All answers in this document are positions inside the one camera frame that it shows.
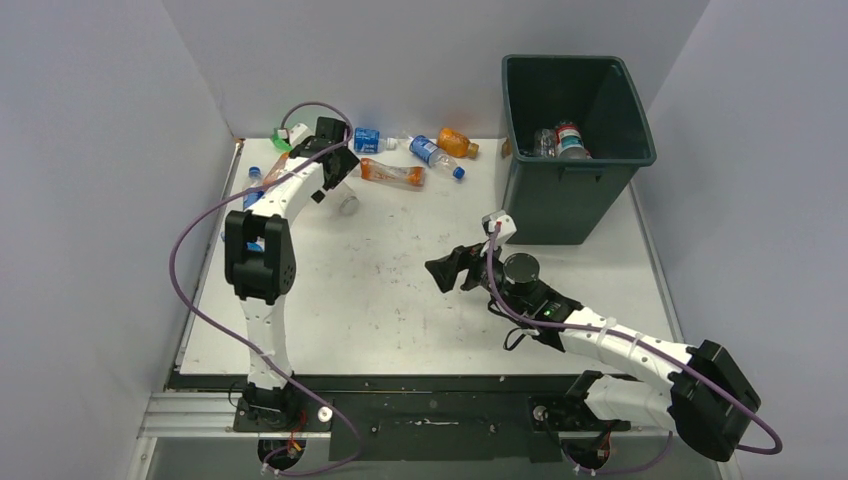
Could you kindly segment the clear bottle silver cap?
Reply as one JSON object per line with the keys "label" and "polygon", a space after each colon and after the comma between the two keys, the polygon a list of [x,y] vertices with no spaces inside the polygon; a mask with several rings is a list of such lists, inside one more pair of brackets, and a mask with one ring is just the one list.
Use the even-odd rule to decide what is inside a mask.
{"label": "clear bottle silver cap", "polygon": [[330,204],[330,210],[342,216],[354,215],[360,206],[356,192],[345,181],[328,191],[326,200]]}

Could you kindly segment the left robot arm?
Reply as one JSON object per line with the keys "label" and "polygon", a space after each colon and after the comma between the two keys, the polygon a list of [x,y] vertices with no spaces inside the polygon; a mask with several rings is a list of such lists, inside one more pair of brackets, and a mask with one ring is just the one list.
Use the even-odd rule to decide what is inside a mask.
{"label": "left robot arm", "polygon": [[245,415],[276,431],[305,417],[285,339],[285,300],[297,272],[291,228],[308,202],[321,202],[356,166],[350,134],[344,121],[319,118],[291,150],[278,184],[224,222],[225,279],[241,302],[251,349]]}

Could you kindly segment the Nongfu bottle red white label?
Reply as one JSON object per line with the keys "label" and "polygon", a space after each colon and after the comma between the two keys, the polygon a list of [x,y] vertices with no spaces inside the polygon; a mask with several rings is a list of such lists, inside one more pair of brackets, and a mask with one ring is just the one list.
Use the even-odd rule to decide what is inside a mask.
{"label": "Nongfu bottle red white label", "polygon": [[584,145],[578,126],[571,121],[563,121],[555,128],[555,152],[558,158],[586,160],[590,154]]}

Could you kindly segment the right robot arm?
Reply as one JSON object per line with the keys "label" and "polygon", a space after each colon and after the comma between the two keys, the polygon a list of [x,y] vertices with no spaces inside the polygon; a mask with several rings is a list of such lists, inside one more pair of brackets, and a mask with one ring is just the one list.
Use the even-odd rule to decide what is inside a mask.
{"label": "right robot arm", "polygon": [[744,449],[742,438],[761,399],[722,345],[645,335],[545,283],[535,257],[516,253],[501,261],[498,256],[485,243],[459,246],[426,261],[425,268],[442,292],[483,288],[495,313],[537,342],[621,372],[620,377],[586,373],[574,385],[565,402],[573,425],[621,420],[656,426],[720,462]]}

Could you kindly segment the blue label bottle edge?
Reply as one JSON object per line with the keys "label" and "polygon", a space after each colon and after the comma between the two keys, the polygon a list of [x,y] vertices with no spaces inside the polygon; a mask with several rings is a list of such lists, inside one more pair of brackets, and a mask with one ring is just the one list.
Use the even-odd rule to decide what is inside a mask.
{"label": "blue label bottle edge", "polygon": [[226,252],[234,253],[238,250],[247,252],[264,251],[264,241],[262,239],[256,240],[242,231],[233,231],[231,236],[229,236],[225,230],[222,230],[219,233],[219,238]]}

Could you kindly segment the large Pepsi bottle blue cap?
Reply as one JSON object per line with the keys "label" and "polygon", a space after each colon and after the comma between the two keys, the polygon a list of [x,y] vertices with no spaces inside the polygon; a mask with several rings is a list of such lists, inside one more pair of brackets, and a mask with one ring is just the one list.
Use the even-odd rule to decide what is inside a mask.
{"label": "large Pepsi bottle blue cap", "polygon": [[555,158],[557,156],[556,145],[557,136],[553,129],[539,129],[534,133],[533,156]]}

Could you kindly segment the slim blue label bottle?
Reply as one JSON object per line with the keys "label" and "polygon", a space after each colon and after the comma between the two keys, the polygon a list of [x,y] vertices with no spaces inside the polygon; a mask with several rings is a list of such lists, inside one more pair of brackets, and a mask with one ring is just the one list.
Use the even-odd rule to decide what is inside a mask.
{"label": "slim blue label bottle", "polygon": [[258,166],[251,166],[248,169],[244,189],[249,190],[249,193],[242,198],[242,210],[250,209],[253,204],[262,198],[264,192],[260,190],[260,187],[263,185],[263,179],[264,176]]}

